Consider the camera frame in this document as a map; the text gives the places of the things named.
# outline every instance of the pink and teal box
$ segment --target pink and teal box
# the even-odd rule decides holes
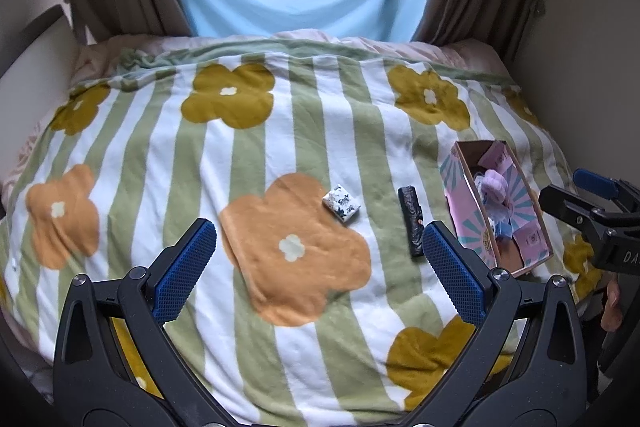
[[[508,184],[505,204],[511,211],[513,242],[500,240],[501,248],[474,183],[474,175],[486,169],[499,172]],[[440,166],[440,174],[458,240],[488,267],[504,267],[517,277],[553,255],[538,200],[506,143],[456,142]]]

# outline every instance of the floral patterned box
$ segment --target floral patterned box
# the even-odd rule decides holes
[[[507,205],[516,248],[502,255],[474,183],[480,169],[494,169],[508,183]],[[456,142],[440,166],[449,212],[460,243],[474,250],[489,268],[508,269],[514,277],[529,272],[552,255],[538,199],[510,147],[501,141]]]

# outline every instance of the cardboard box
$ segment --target cardboard box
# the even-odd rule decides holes
[[[500,248],[474,183],[475,174],[486,169],[500,172],[508,183],[506,206],[511,211],[513,242],[500,241]],[[506,143],[456,142],[440,166],[440,174],[458,240],[489,268],[500,266],[517,277],[553,255],[538,198]]]

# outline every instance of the pink box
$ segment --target pink box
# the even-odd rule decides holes
[[[513,241],[501,243],[492,231],[474,175],[486,169],[502,174],[508,184]],[[460,243],[474,250],[489,268],[522,275],[553,255],[538,199],[527,183],[510,147],[501,141],[456,142],[440,166],[449,212]]]

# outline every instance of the floral blanket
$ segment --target floral blanket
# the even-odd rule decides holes
[[[393,419],[455,360],[473,327],[409,255],[397,196],[414,185],[424,219],[452,228],[438,165],[455,140],[506,140],[534,190],[571,187],[508,78],[277,39],[130,52],[116,73],[76,87],[33,146],[0,223],[0,298],[52,359],[75,274],[122,277],[210,219],[216,253],[166,330],[243,423]],[[361,204],[345,225],[321,203],[338,184]],[[590,248],[545,222],[555,255],[535,275],[584,297]]]

